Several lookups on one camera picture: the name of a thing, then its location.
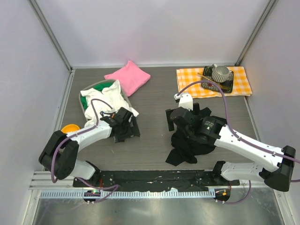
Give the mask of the black t shirt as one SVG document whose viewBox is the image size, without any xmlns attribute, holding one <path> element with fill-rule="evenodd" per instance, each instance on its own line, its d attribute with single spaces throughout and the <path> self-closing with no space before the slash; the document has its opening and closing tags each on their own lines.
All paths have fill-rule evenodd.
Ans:
<svg viewBox="0 0 300 225">
<path fill-rule="evenodd" d="M 211 115 L 211 110 L 207 107 L 200 111 L 204 113 L 204 117 Z M 173 166 L 178 166 L 183 162 L 196 164 L 196 156 L 207 155 L 215 149 L 214 145 L 200 143 L 195 138 L 186 138 L 178 128 L 171 137 L 171 145 L 173 149 L 170 151 L 165 162 Z"/>
</svg>

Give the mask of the orange checkered cloth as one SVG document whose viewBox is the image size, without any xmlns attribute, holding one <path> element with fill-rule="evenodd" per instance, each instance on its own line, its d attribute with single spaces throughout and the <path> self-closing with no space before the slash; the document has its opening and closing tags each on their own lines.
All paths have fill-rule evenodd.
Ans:
<svg viewBox="0 0 300 225">
<path fill-rule="evenodd" d="M 234 73 L 233 90 L 231 93 L 225 93 L 225 96 L 250 96 L 252 90 L 248 82 L 244 67 L 228 67 Z M 204 74 L 204 68 L 180 68 L 176 70 L 178 91 L 181 91 L 184 87 L 190 83 L 199 81 L 202 79 L 198 75 Z M 221 94 L 217 91 L 203 88 L 203 83 L 195 84 L 188 88 L 184 92 L 188 92 L 193 98 L 213 98 L 221 97 Z"/>
</svg>

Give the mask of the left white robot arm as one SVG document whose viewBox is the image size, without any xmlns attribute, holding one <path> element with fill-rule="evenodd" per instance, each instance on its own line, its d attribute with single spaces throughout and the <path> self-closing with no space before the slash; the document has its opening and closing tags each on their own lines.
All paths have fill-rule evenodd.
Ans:
<svg viewBox="0 0 300 225">
<path fill-rule="evenodd" d="M 89 161 L 78 160 L 78 153 L 103 139 L 113 137 L 116 143 L 120 143 L 134 136 L 140 136 L 136 117 L 122 107 L 116 113 L 100 118 L 95 125 L 69 133 L 55 131 L 38 161 L 54 179 L 73 176 L 96 183 L 100 180 L 100 170 Z"/>
</svg>

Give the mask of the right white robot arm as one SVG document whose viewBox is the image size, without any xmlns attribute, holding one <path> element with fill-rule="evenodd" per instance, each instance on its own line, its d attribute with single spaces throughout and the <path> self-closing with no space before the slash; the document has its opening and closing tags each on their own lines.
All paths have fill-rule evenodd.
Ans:
<svg viewBox="0 0 300 225">
<path fill-rule="evenodd" d="M 220 147 L 233 151 L 251 163 L 216 162 L 212 178 L 221 184 L 233 180 L 255 180 L 282 192 L 290 189 L 296 150 L 270 146 L 231 129 L 224 118 L 211 115 L 209 108 L 193 109 L 178 107 L 165 111 L 173 150 L 166 162 L 178 166 L 183 162 L 196 164 L 196 156 L 211 153 Z"/>
</svg>

